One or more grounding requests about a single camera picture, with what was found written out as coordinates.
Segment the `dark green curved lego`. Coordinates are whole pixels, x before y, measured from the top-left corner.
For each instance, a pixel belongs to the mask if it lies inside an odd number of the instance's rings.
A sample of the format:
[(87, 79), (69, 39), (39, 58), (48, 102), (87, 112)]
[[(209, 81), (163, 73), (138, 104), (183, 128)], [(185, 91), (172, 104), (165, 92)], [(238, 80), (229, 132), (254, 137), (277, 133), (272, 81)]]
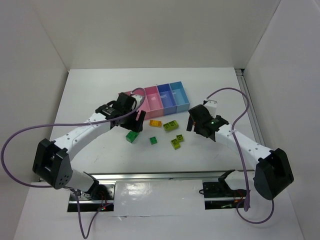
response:
[(125, 136), (125, 138), (126, 138), (126, 140), (129, 142), (129, 143), (133, 143), (135, 140), (136, 140), (136, 138), (139, 136), (139, 132), (135, 132), (135, 131), (130, 131), (126, 136)]

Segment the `yellow lego brick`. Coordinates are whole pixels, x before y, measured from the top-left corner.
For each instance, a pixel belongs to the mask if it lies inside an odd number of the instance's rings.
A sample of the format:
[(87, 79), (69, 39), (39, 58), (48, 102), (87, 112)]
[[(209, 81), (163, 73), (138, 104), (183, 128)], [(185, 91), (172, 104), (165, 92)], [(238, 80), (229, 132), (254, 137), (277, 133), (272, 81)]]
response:
[(156, 127), (156, 128), (161, 128), (162, 127), (162, 122), (160, 120), (154, 120), (154, 119), (151, 119), (149, 121), (149, 125), (151, 127)]

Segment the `large lime lego brick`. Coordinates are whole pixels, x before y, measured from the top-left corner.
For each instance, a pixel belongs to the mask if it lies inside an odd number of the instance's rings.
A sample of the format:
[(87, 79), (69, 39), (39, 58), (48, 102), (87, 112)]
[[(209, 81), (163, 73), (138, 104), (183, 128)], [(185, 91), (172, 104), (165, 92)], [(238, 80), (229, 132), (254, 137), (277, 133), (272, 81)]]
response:
[(171, 132), (179, 127), (179, 124), (176, 120), (172, 120), (163, 124), (163, 128), (166, 132)]

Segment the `small dark green lego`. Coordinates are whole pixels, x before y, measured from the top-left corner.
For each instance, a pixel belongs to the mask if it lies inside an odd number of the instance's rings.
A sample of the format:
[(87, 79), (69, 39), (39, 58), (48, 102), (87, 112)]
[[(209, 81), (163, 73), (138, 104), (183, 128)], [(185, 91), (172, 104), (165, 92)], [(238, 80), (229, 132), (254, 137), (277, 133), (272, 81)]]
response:
[(151, 137), (151, 138), (149, 139), (149, 141), (150, 141), (150, 144), (151, 144), (151, 145), (154, 145), (154, 144), (157, 144), (157, 143), (158, 143), (157, 138), (156, 138), (155, 136)]

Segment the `lime lego pair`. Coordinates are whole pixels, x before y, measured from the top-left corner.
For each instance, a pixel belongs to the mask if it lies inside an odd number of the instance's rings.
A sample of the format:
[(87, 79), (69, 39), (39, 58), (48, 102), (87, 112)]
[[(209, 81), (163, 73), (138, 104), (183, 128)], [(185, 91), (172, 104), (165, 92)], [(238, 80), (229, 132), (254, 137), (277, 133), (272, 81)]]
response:
[(182, 142), (184, 142), (184, 137), (182, 134), (176, 135), (176, 137), (170, 141), (174, 150), (179, 149)]

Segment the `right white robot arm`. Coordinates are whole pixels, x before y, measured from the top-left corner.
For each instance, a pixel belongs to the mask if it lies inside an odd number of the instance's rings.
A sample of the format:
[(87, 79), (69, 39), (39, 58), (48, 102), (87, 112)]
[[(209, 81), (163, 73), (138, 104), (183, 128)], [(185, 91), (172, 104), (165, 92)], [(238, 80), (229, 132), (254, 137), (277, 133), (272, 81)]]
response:
[(272, 150), (245, 136), (220, 115), (213, 114), (217, 102), (209, 100), (191, 108), (186, 130), (218, 142), (238, 153), (241, 151), (254, 169), (253, 185), (266, 200), (273, 200), (293, 181), (294, 176), (284, 150)]

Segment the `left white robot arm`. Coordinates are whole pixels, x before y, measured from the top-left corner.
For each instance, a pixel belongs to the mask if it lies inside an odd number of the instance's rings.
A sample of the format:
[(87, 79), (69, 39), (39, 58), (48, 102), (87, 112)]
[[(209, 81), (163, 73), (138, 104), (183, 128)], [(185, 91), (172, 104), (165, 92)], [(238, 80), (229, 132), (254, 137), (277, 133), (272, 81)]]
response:
[(90, 199), (107, 197), (108, 189), (91, 174), (72, 168), (75, 156), (93, 140), (121, 127), (136, 133), (143, 130), (145, 111), (139, 111), (145, 97), (121, 92), (116, 100), (99, 106), (83, 123), (52, 141), (39, 142), (32, 170), (52, 188), (81, 191)]

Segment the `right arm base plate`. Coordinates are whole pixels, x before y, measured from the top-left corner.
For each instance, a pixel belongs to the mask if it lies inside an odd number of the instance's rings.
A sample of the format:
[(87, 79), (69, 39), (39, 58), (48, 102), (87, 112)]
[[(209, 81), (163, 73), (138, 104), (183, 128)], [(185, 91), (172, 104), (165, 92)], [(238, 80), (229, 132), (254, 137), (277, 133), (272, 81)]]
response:
[(198, 192), (204, 197), (206, 210), (224, 210), (243, 208), (247, 196), (245, 189), (232, 190), (226, 183), (227, 175), (223, 174), (216, 181), (205, 181)]

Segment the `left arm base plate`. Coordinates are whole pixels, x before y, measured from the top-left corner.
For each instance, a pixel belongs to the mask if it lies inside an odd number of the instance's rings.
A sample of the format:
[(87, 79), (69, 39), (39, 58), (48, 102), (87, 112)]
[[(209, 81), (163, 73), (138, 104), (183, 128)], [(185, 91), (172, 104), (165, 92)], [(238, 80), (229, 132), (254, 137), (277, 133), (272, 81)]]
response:
[(84, 213), (95, 213), (101, 208), (101, 212), (113, 212), (114, 211), (114, 198), (116, 192), (115, 181), (102, 181), (104, 189), (96, 196), (91, 197), (89, 194), (83, 191), (76, 190), (76, 195), (79, 200), (79, 209)]

